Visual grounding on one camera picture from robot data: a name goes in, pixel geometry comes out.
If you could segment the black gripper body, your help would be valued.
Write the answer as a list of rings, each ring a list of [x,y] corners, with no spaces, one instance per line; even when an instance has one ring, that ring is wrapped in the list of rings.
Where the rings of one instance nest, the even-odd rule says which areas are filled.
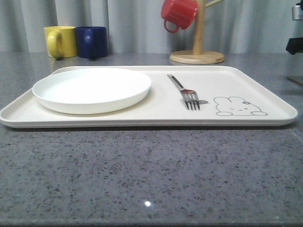
[[[296,53],[303,52],[303,38],[290,38],[288,40],[286,51],[291,55],[295,55]]]

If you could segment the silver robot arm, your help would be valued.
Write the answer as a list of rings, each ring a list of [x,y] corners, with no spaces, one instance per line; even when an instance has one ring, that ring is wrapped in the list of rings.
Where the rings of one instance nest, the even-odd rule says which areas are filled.
[[[303,20],[303,1],[300,1],[295,6],[292,7],[292,20],[302,21]],[[291,55],[303,52],[303,38],[290,38],[288,40],[286,51]]]

